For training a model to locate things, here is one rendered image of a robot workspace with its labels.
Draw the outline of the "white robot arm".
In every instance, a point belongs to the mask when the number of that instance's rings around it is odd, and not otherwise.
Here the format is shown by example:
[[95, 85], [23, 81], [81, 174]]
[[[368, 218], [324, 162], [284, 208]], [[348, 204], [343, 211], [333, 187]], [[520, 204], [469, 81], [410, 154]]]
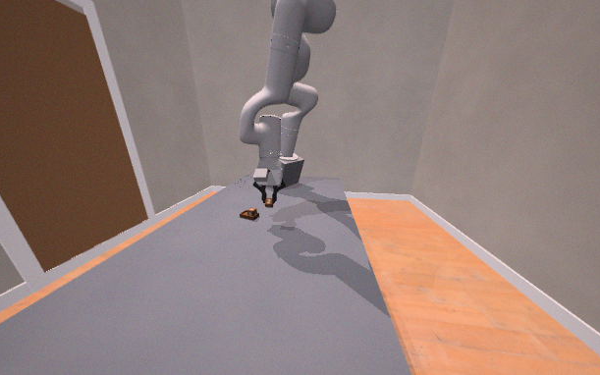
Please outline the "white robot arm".
[[[271, 0], [271, 14], [273, 26], [265, 85], [243, 108], [240, 140], [258, 145], [261, 159], [296, 161], [294, 150], [301, 120], [318, 101], [315, 88], [298, 83], [306, 75], [310, 61], [310, 45], [302, 32], [326, 32], [334, 23], [336, 3], [335, 0]], [[263, 115], [259, 124], [254, 123], [262, 108], [284, 103], [299, 109], [283, 114], [281, 119]]]

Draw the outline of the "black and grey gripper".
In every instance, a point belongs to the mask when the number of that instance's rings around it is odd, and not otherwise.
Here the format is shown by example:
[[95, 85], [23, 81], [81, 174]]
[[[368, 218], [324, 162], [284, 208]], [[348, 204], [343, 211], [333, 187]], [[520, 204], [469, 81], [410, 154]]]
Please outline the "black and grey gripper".
[[[257, 168], [268, 168], [270, 172], [267, 182], [254, 182], [253, 186], [261, 191], [263, 203], [265, 203], [266, 198], [266, 186], [273, 186], [272, 203], [275, 203], [277, 201], [277, 192], [286, 186], [283, 181], [282, 162], [279, 159], [260, 159], [258, 160]], [[277, 187], [279, 185], [281, 186]]]

